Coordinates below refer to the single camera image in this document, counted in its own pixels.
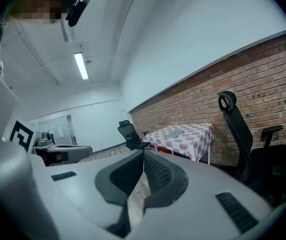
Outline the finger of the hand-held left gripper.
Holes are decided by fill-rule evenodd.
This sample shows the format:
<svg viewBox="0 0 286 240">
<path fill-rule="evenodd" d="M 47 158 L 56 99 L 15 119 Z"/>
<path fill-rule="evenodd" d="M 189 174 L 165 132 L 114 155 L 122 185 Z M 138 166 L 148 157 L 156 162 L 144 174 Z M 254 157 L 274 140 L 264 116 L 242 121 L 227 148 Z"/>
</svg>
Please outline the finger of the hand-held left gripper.
<svg viewBox="0 0 286 240">
<path fill-rule="evenodd" d="M 54 145 L 47 149 L 47 159 L 55 163 L 78 163 L 92 153 L 90 146 Z"/>
</svg>

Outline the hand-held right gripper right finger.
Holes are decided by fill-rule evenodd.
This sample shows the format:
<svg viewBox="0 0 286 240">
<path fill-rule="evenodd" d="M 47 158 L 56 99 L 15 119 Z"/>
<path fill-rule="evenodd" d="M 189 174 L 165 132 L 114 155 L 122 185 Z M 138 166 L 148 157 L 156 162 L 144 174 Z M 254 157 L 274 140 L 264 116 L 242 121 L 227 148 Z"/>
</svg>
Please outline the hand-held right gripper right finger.
<svg viewBox="0 0 286 240">
<path fill-rule="evenodd" d="M 146 151 L 151 194 L 132 240 L 258 240 L 271 225 L 271 207 L 223 171 Z"/>
</svg>

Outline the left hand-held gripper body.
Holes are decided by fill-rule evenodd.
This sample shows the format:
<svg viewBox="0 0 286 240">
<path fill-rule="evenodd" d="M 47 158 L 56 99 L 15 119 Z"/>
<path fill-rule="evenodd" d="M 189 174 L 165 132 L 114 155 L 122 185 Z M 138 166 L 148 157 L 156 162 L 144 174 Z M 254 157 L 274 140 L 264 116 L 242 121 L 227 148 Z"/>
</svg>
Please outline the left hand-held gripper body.
<svg viewBox="0 0 286 240">
<path fill-rule="evenodd" d="M 49 132 L 40 131 L 21 119 L 14 123 L 9 140 L 27 152 L 36 152 L 36 149 L 46 149 L 53 145 Z"/>
</svg>

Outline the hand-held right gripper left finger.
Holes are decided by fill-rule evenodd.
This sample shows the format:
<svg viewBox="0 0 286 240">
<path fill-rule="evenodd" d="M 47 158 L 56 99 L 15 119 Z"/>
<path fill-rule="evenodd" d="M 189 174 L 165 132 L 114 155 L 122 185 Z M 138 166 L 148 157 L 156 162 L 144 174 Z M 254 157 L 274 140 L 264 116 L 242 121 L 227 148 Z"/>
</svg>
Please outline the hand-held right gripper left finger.
<svg viewBox="0 0 286 240">
<path fill-rule="evenodd" d="M 128 151 L 94 161 L 45 166 L 33 154 L 31 165 L 59 240 L 127 240 L 131 227 L 125 205 L 106 202 L 95 186 L 98 172 L 138 154 Z"/>
</svg>

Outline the grey item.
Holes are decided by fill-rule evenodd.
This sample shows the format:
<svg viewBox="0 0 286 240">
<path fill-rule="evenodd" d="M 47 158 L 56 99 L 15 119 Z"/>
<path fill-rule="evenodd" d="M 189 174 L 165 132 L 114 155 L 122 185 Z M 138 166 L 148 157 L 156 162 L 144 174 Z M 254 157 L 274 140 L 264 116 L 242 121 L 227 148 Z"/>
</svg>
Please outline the grey item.
<svg viewBox="0 0 286 240">
<path fill-rule="evenodd" d="M 170 133 L 167 133 L 165 136 L 167 138 L 177 138 L 180 134 L 183 134 L 184 130 L 173 130 Z"/>
</svg>

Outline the table with checkered cloth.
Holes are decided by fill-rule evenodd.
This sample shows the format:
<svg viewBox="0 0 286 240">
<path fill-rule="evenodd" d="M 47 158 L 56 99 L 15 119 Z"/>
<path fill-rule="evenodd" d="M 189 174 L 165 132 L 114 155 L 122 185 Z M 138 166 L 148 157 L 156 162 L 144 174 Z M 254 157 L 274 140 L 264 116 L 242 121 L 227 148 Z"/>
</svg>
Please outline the table with checkered cloth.
<svg viewBox="0 0 286 240">
<path fill-rule="evenodd" d="M 184 130 L 184 133 L 177 138 L 165 136 L 174 130 Z M 214 131 L 211 123 L 173 124 L 143 137 L 143 141 L 150 142 L 152 146 L 167 148 L 195 162 L 207 154 L 207 149 L 211 147 L 213 140 Z"/>
</svg>

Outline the red box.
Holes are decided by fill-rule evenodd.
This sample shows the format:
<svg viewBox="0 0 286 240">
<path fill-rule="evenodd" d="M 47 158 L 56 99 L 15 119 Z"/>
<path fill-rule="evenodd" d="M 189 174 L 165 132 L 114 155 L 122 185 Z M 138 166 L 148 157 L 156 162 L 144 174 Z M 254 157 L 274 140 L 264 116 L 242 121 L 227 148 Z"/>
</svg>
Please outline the red box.
<svg viewBox="0 0 286 240">
<path fill-rule="evenodd" d="M 161 146 L 159 146 L 159 147 L 157 148 L 157 150 L 158 150 L 159 152 L 162 152 L 162 153 L 174 155 L 174 153 L 173 153 L 172 150 L 169 150 L 169 149 L 164 148 L 164 147 L 161 147 Z"/>
</svg>

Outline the black mesh office chair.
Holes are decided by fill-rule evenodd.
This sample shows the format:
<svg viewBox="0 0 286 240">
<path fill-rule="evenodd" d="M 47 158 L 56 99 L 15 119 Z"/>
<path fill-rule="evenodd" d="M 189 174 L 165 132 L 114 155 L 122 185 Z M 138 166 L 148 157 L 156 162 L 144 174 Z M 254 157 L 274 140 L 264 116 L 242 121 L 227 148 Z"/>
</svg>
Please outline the black mesh office chair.
<svg viewBox="0 0 286 240">
<path fill-rule="evenodd" d="M 270 142 L 273 133 L 283 127 L 264 128 L 264 146 L 253 149 L 253 136 L 236 105 L 235 94 L 221 91 L 217 95 L 219 108 L 239 150 L 236 179 L 265 198 L 282 197 L 286 193 L 286 144 Z"/>
<path fill-rule="evenodd" d="M 131 151 L 144 150 L 150 145 L 150 142 L 144 142 L 143 139 L 139 137 L 133 124 L 128 120 L 119 122 L 118 131 L 124 137 L 126 147 Z"/>
</svg>

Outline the long ceiling light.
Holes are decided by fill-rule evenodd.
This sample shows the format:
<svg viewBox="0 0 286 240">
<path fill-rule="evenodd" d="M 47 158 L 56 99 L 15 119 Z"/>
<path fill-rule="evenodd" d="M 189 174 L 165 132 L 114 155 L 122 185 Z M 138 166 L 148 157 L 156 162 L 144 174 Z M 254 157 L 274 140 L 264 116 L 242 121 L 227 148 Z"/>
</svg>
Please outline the long ceiling light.
<svg viewBox="0 0 286 240">
<path fill-rule="evenodd" d="M 88 74 L 86 71 L 86 67 L 85 67 L 85 63 L 84 63 L 84 59 L 83 59 L 83 55 L 81 52 L 75 53 L 74 54 L 74 58 L 77 64 L 77 67 L 79 69 L 79 72 L 81 74 L 81 77 L 83 80 L 88 80 Z"/>
</svg>

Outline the white ceiling air conditioner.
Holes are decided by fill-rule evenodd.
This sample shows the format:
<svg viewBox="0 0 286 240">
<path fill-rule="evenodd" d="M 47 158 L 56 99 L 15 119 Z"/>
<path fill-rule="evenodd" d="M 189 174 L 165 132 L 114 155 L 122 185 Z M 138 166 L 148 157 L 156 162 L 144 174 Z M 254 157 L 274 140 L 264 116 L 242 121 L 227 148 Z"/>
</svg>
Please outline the white ceiling air conditioner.
<svg viewBox="0 0 286 240">
<path fill-rule="evenodd" d="M 64 41 L 68 43 L 87 42 L 90 35 L 97 32 L 102 26 L 106 4 L 107 0 L 90 0 L 74 27 L 69 27 L 68 21 L 65 20 L 68 13 L 63 14 L 61 29 Z"/>
</svg>

